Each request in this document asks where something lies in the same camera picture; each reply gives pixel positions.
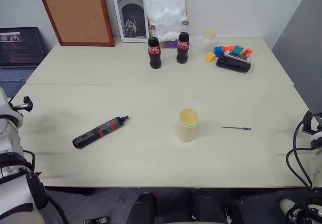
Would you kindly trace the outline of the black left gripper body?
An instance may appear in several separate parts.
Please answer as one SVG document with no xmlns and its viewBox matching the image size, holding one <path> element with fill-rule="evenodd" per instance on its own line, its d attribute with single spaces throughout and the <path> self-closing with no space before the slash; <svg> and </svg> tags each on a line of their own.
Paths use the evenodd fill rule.
<svg viewBox="0 0 322 224">
<path fill-rule="evenodd" d="M 23 104 L 20 105 L 13 105 L 11 101 L 9 101 L 9 106 L 14 110 L 14 111 L 21 111 L 25 110 L 27 112 L 31 112 L 33 110 L 33 102 L 30 99 L 29 96 L 25 96 L 23 98 Z"/>
</svg>

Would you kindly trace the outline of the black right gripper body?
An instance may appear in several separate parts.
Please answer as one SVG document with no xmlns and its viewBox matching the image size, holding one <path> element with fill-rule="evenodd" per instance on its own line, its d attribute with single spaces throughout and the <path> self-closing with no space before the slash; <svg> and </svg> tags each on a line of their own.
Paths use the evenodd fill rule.
<svg viewBox="0 0 322 224">
<path fill-rule="evenodd" d="M 321 112 L 319 113 L 312 113 L 311 111 L 307 111 L 306 114 L 304 115 L 303 118 L 303 127 L 302 127 L 302 132 L 307 133 L 307 134 L 316 134 L 318 132 L 321 132 L 321 124 L 319 124 L 316 127 L 316 130 L 313 130 L 311 127 L 311 121 L 313 117 L 318 117 L 321 118 Z"/>
</svg>

